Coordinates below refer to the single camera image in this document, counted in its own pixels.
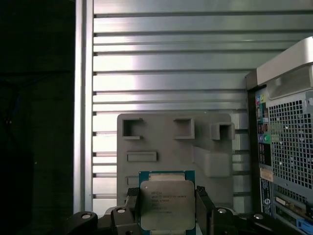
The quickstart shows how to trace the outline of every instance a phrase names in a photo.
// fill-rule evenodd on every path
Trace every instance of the ventilation grille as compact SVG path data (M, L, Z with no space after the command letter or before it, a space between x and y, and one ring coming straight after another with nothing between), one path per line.
M307 202L307 198L304 197L304 196L301 196L299 195L298 193L295 193L295 192L292 192L286 188L283 188L279 185L274 185L274 189L277 191L277 192L280 192L281 194L289 197L289 198L292 198L298 202L302 202L303 204L306 204Z
M303 113L302 100L269 108L273 173L313 188L313 140L311 114Z

